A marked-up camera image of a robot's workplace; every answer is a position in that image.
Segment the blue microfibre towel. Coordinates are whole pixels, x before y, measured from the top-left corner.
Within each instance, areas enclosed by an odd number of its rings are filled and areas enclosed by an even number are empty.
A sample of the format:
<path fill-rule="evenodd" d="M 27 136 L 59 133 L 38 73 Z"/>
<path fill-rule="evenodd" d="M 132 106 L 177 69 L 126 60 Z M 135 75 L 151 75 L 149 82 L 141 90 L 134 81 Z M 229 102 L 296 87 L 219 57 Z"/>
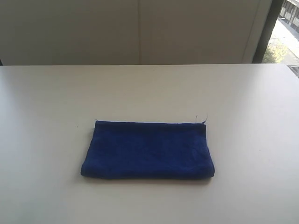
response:
<path fill-rule="evenodd" d="M 215 174 L 206 124 L 96 121 L 80 173 L 108 180 L 204 180 Z"/>

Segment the dark window frame post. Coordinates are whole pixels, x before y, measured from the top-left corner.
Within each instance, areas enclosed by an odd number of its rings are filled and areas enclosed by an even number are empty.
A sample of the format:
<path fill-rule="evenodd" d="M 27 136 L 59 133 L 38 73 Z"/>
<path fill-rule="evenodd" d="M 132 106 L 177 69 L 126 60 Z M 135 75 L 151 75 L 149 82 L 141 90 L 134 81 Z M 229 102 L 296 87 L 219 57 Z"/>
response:
<path fill-rule="evenodd" d="M 264 27 L 252 59 L 252 63 L 261 63 L 266 52 L 268 42 L 271 38 L 272 31 L 277 21 L 278 15 L 281 11 L 283 0 L 273 0 L 268 11 Z"/>

